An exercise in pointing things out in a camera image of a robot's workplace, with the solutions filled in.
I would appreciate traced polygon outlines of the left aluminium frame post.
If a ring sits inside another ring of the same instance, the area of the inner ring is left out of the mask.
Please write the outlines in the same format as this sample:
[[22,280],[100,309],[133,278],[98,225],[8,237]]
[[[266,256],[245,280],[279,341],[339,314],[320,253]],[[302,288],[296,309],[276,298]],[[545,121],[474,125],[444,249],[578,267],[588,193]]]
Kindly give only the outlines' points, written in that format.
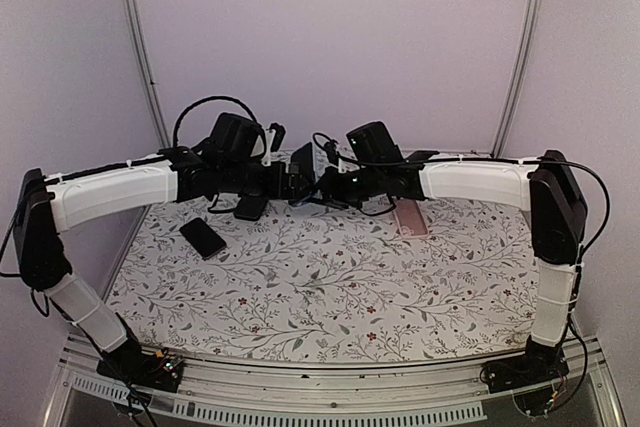
[[160,147],[168,148],[171,145],[171,139],[158,97],[155,77],[152,71],[148,49],[144,38],[144,31],[140,17],[138,1],[122,0],[122,2],[132,42],[134,57],[142,83],[146,105],[150,112],[153,129]]

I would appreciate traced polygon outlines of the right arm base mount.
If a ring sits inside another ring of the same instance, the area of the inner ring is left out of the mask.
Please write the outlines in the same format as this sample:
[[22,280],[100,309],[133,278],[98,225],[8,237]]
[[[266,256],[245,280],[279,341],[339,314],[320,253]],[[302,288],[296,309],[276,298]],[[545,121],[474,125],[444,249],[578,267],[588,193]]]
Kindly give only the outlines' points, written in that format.
[[479,380],[490,393],[504,392],[565,377],[569,367],[564,358],[547,361],[541,356],[526,354],[484,363]]

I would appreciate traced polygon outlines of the black phone white case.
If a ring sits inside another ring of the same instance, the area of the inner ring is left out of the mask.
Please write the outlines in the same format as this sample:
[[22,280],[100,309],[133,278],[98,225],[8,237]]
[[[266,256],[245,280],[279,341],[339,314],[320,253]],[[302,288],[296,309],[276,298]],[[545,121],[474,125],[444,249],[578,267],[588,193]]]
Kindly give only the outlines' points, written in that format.
[[292,207],[299,207],[307,203],[314,203],[314,198],[318,192],[317,186],[312,186],[310,190],[303,194],[300,198],[292,199],[289,201],[289,205]]

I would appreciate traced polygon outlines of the pink phone case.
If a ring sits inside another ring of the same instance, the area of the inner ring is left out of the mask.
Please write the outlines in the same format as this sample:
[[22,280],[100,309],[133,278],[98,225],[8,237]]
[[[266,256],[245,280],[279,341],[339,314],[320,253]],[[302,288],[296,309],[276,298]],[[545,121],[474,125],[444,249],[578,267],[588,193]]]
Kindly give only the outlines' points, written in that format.
[[399,199],[395,201],[395,205],[393,215],[402,238],[423,238],[429,234],[428,222],[417,201]]

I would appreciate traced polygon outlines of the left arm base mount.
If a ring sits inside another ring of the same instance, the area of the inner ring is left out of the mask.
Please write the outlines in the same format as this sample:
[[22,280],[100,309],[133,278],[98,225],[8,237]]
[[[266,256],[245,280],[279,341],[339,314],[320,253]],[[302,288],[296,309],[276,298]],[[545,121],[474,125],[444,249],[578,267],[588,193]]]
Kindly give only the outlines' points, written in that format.
[[101,354],[97,373],[134,386],[176,393],[183,376],[183,361],[166,349],[147,353],[137,347],[121,346]]

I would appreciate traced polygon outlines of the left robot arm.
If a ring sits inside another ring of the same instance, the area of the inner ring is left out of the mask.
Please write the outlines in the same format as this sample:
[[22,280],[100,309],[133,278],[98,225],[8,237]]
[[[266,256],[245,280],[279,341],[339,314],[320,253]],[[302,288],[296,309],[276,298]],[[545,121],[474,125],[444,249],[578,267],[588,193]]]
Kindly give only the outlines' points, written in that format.
[[141,380],[148,359],[127,322],[74,266],[77,257],[66,245],[73,230],[123,212],[224,194],[236,196],[231,213],[246,221],[259,220],[270,201],[304,201],[315,184],[313,148],[305,144],[277,160],[283,135],[280,124],[263,127],[252,115],[223,113],[193,147],[174,138],[170,147],[129,161],[66,174],[28,171],[10,227],[18,277],[126,380]]

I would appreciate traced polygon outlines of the right aluminium frame post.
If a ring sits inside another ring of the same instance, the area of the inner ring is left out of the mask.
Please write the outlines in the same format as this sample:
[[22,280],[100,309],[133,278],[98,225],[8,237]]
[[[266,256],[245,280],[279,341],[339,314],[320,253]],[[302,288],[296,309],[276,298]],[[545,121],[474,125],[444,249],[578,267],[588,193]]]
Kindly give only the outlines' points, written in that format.
[[490,151],[492,157],[500,157],[506,149],[508,137],[516,116],[521,91],[524,86],[542,1],[543,0],[526,1],[514,66],[508,84],[502,114],[498,123],[498,129]]

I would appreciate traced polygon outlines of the aluminium frame post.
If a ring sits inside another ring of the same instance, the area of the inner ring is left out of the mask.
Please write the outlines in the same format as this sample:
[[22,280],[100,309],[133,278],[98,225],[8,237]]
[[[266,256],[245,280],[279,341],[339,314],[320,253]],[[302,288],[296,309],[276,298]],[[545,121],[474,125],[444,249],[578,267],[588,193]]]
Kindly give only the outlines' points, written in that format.
[[122,0],[122,2],[132,42],[134,57],[142,83],[146,105],[150,112],[153,129],[160,147],[168,148],[171,145],[171,139],[158,97],[155,77],[152,71],[148,49],[144,38],[144,31],[140,17],[138,1]]
[[516,116],[521,91],[524,86],[542,1],[543,0],[526,1],[514,66],[508,84],[502,114],[498,123],[498,129],[490,151],[492,157],[500,157],[506,149],[508,137]]

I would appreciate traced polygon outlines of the front aluminium rail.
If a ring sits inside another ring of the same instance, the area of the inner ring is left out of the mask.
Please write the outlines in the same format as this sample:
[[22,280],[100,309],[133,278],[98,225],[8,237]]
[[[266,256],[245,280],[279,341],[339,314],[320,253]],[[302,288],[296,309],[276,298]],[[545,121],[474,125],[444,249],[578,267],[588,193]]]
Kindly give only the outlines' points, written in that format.
[[70,335],[55,370],[47,426],[623,426],[596,338],[564,346],[568,376],[491,392],[484,357],[321,365],[224,358],[183,360],[176,392],[144,389],[141,408]]

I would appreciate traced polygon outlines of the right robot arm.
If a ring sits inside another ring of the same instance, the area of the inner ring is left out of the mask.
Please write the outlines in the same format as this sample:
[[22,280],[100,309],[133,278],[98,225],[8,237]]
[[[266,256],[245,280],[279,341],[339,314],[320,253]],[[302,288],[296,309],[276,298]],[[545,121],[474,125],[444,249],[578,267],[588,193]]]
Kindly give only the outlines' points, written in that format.
[[317,182],[327,204],[358,208],[384,195],[480,201],[528,213],[539,283],[532,330],[516,369],[527,383],[539,382],[554,369],[578,295],[588,214],[575,167],[561,152],[524,159],[446,156],[432,150],[403,155],[380,121],[348,133],[350,157],[325,134],[315,133],[312,140],[329,162]]

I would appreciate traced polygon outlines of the floral patterned table mat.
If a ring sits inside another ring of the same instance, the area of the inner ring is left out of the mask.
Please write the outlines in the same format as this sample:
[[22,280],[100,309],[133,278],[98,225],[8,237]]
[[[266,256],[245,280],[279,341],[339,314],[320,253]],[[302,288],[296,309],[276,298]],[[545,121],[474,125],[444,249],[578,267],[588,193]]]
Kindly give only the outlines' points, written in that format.
[[[107,302],[139,340],[311,363],[403,362],[522,348],[538,269],[520,211],[441,199],[405,239],[384,199],[363,211],[276,201],[255,222],[232,196],[153,206]],[[202,218],[227,247],[204,260],[179,228]]]

